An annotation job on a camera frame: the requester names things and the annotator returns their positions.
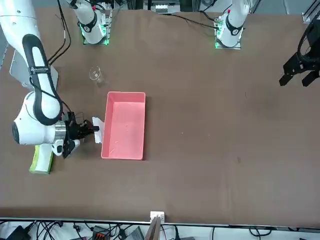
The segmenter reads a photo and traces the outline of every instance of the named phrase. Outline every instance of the brown tabletop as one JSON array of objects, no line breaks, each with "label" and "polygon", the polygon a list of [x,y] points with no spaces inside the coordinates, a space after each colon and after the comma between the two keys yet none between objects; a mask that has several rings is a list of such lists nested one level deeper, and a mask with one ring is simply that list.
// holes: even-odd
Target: brown tabletop
[{"label": "brown tabletop", "polygon": [[[320,82],[283,64],[305,29],[299,15],[249,15],[242,50],[216,50],[210,28],[150,11],[114,13],[109,46],[83,46],[71,9],[71,48],[54,64],[58,93],[76,112],[104,119],[107,92],[145,92],[144,161],[101,159],[88,137],[50,175],[28,172],[34,146],[11,124],[27,90],[0,72],[0,215],[320,227]],[[49,57],[62,43],[56,8],[37,10]],[[186,17],[211,24],[200,13]],[[109,85],[88,77],[100,66]]]}]

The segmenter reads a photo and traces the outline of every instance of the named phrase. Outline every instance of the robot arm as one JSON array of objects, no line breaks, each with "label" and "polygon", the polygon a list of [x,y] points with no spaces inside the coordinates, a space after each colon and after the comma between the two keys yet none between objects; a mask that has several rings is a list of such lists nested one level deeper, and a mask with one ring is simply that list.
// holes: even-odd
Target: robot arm
[{"label": "robot arm", "polygon": [[23,145],[52,144],[52,151],[66,158],[80,144],[79,139],[99,128],[87,120],[77,124],[73,112],[62,120],[62,100],[52,80],[31,0],[0,0],[0,24],[8,43],[24,58],[34,87],[12,124],[13,137]]},{"label": "robot arm", "polygon": [[250,11],[248,0],[232,0],[230,12],[222,16],[221,33],[217,39],[227,48],[237,45]]},{"label": "robot arm", "polygon": [[1,0],[0,24],[8,43],[24,58],[34,84],[34,91],[25,97],[14,120],[13,136],[20,144],[51,142],[54,132],[50,129],[61,118],[63,107],[53,85],[31,0]]},{"label": "robot arm", "polygon": [[93,10],[91,4],[85,0],[66,0],[70,8],[74,10],[79,20],[84,38],[90,44],[99,43],[106,33],[103,32],[103,14],[99,10]]}]

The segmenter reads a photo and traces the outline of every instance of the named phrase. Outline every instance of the pink plastic bin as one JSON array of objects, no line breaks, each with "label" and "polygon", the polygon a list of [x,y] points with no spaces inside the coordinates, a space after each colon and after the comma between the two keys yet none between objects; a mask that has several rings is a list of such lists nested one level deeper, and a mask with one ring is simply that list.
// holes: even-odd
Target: pink plastic bin
[{"label": "pink plastic bin", "polygon": [[101,157],[142,160],[146,94],[110,91],[106,101]]}]

